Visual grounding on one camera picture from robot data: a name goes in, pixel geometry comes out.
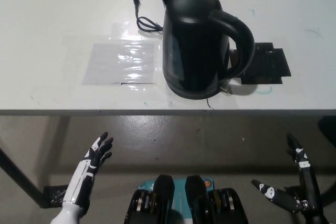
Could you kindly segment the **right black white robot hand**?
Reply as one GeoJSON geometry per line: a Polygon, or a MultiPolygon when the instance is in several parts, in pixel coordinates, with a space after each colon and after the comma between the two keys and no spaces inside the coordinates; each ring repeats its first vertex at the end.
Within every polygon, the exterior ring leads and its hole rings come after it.
{"type": "Polygon", "coordinates": [[[318,215],[323,212],[323,206],[313,167],[310,164],[305,150],[291,133],[287,134],[287,144],[289,146],[288,153],[299,169],[299,188],[303,193],[302,197],[292,196],[283,190],[263,184],[255,179],[253,179],[251,183],[267,200],[286,211],[294,213],[302,211],[312,215],[318,215]]]}

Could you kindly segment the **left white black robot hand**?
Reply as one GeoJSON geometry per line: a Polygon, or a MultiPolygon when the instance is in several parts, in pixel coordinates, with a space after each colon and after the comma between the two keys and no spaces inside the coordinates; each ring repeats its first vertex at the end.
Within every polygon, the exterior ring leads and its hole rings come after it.
{"type": "Polygon", "coordinates": [[[95,176],[100,166],[112,155],[113,138],[107,137],[108,132],[98,137],[79,162],[63,198],[64,202],[75,204],[82,210],[89,208],[95,176]]]}

